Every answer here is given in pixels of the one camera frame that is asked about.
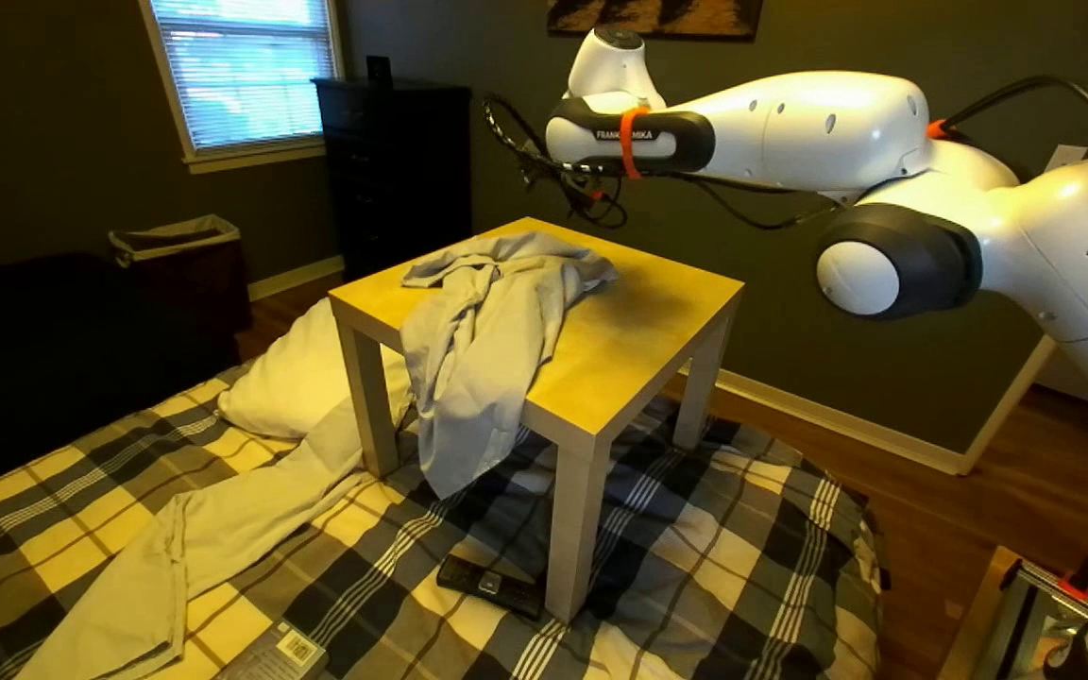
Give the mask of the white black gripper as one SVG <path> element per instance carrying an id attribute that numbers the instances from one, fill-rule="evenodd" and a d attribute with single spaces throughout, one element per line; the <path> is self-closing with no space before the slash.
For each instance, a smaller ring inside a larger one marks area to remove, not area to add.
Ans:
<path id="1" fill-rule="evenodd" d="M 646 111 L 662 111 L 639 35 L 597 27 L 580 36 L 566 90 L 542 123 L 542 148 L 556 163 L 662 163 L 668 142 L 641 132 Z"/>

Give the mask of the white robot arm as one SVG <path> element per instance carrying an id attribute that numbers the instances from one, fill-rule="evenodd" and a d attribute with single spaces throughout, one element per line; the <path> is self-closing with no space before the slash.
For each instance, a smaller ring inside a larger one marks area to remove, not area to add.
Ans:
<path id="1" fill-rule="evenodd" d="M 901 75 L 784 71 L 668 100 L 646 42 L 597 27 L 575 52 L 542 151 L 589 172 L 831 197 L 837 210 L 817 251 L 831 305 L 911 315 L 993 290 L 1088 375 L 1088 158 L 1015 178 L 950 140 Z"/>

